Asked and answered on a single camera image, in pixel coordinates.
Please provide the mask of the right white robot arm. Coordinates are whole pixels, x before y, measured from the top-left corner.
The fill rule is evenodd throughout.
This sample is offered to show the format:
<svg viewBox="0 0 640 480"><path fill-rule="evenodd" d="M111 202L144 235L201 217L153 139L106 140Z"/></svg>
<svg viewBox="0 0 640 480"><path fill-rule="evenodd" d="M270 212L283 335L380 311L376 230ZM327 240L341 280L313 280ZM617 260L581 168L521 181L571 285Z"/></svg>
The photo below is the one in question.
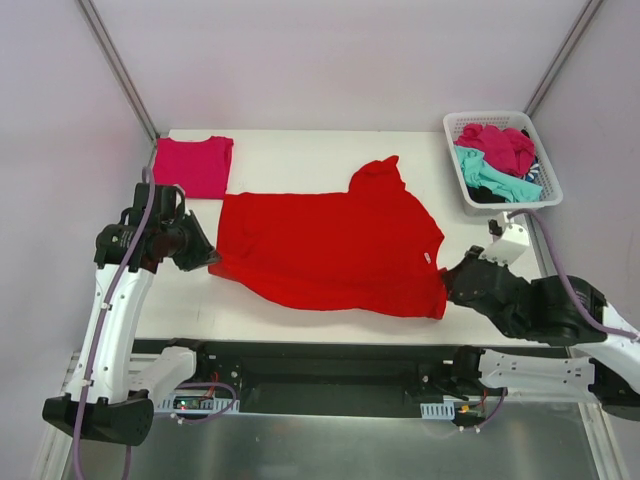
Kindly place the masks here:
<svg viewBox="0 0 640 480"><path fill-rule="evenodd" d="M449 369L452 387L466 395L484 387L535 400L596 404L611 416L638 420L638 331L580 278L526 280L482 254L474 247L443 273L448 300L537 352L462 346Z"/></svg>

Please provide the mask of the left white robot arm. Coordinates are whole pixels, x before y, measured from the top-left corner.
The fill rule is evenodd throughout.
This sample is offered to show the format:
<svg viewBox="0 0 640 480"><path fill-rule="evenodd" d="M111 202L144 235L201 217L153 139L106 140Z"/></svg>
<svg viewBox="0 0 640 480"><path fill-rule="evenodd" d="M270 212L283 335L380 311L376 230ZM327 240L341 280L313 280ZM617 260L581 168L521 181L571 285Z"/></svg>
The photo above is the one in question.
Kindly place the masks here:
<svg viewBox="0 0 640 480"><path fill-rule="evenodd" d="M159 265L183 272L221 257L178 186L139 183L133 203L96 238L95 292L78 362L64 392L45 400L43 419L69 436L138 446L154 409L179 385L199 389L211 378L202 341L174 338L135 376L130 356L145 298Z"/></svg>

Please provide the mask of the red t shirt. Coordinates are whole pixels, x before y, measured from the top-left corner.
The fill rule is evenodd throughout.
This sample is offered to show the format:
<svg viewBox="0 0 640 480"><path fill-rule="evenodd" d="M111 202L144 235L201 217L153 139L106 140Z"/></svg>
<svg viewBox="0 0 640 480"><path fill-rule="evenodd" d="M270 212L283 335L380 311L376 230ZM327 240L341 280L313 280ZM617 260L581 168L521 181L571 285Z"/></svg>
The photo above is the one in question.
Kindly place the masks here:
<svg viewBox="0 0 640 480"><path fill-rule="evenodd" d="M227 195L209 273L289 308L442 319L444 234L398 163L365 164L345 192Z"/></svg>

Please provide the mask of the white plastic basket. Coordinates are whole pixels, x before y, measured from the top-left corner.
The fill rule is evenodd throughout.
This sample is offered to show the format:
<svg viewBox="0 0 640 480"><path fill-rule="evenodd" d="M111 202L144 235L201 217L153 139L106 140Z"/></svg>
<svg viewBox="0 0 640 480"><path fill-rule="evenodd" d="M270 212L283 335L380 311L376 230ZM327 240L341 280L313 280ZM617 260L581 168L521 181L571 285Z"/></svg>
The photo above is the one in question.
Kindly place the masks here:
<svg viewBox="0 0 640 480"><path fill-rule="evenodd" d="M556 206L563 200L562 189L542 141L531 118L524 112L508 110L455 112L446 114L442 123L455 179L462 198L463 211L466 215L471 217L487 216L495 215L499 211L512 211L520 208L540 209ZM470 123L477 123L483 126L494 125L500 129L515 128L518 131L524 129L530 135L540 166L539 173L534 181L534 184L541 187L538 201L489 204L477 203L471 199L454 148L454 141L462 134L463 128Z"/></svg>

